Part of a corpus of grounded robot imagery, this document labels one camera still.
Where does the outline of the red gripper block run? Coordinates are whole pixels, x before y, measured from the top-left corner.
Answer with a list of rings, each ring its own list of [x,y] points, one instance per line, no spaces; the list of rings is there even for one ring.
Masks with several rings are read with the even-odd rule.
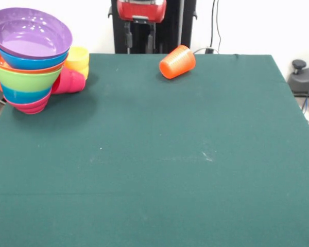
[[[133,38],[131,23],[134,20],[149,21],[150,33],[147,40],[147,51],[155,51],[156,48],[156,23],[163,21],[166,12],[167,1],[117,1],[119,17],[125,20],[124,30],[127,48],[132,48]]]

